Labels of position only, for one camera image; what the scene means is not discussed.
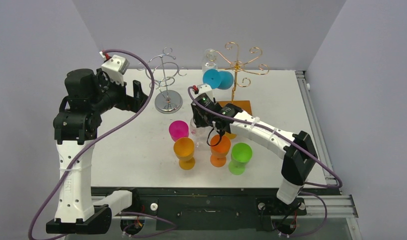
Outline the blue plastic wine glass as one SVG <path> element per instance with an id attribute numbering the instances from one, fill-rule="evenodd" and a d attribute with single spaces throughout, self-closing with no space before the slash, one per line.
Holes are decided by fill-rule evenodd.
<path id="1" fill-rule="evenodd" d="M 234 83 L 234 76 L 228 71 L 209 69 L 203 74 L 202 82 L 212 89 L 228 90 Z"/>

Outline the clear patterned wine glass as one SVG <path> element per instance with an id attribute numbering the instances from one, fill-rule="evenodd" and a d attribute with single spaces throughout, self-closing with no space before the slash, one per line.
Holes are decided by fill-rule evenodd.
<path id="1" fill-rule="evenodd" d="M 206 49 L 203 54 L 203 58 L 201 61 L 201 69 L 202 73 L 204 74 L 208 70 L 217 70 L 218 69 L 218 53 L 210 48 Z"/>

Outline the clear small wine glass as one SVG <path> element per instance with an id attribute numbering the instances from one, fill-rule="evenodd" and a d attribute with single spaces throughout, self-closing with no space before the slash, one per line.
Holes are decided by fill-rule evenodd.
<path id="1" fill-rule="evenodd" d="M 197 127 L 193 117 L 191 118 L 191 120 L 189 122 L 189 131 L 191 134 L 191 138 L 195 143 L 196 148 L 201 148 L 206 144 L 205 143 L 206 128 Z"/>

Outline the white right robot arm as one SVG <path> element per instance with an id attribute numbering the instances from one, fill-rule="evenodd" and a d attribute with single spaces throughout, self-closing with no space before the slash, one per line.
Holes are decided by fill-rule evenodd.
<path id="1" fill-rule="evenodd" d="M 204 92 L 196 96 L 190 93 L 189 96 L 197 127 L 211 126 L 221 135 L 229 133 L 245 137 L 282 160 L 283 180 L 273 206 L 281 214 L 291 210 L 318 161 L 311 136 L 305 131 L 293 133 L 273 127 L 230 103 L 221 107 Z"/>

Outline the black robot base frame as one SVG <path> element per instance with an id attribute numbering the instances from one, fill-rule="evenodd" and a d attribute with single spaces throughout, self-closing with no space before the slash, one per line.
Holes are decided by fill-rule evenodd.
<path id="1" fill-rule="evenodd" d="M 122 214 L 156 216 L 157 230 L 285 230 L 294 216 L 309 213 L 304 194 L 290 205 L 277 199 L 277 188 L 132 188 L 132 205 Z"/>

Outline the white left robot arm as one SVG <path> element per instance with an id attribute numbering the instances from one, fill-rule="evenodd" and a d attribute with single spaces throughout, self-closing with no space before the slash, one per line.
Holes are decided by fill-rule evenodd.
<path id="1" fill-rule="evenodd" d="M 48 234 L 99 235 L 106 233 L 112 217 L 123 210 L 135 215 L 141 201 L 129 190 L 117 190 L 100 202 L 93 202 L 92 156 L 102 114 L 112 108 L 139 112 L 148 96 L 138 80 L 132 81 L 132 95 L 127 84 L 115 82 L 108 71 L 82 68 L 70 71 L 64 81 L 67 95 L 53 120 L 59 159 L 55 216 L 46 224 Z"/>

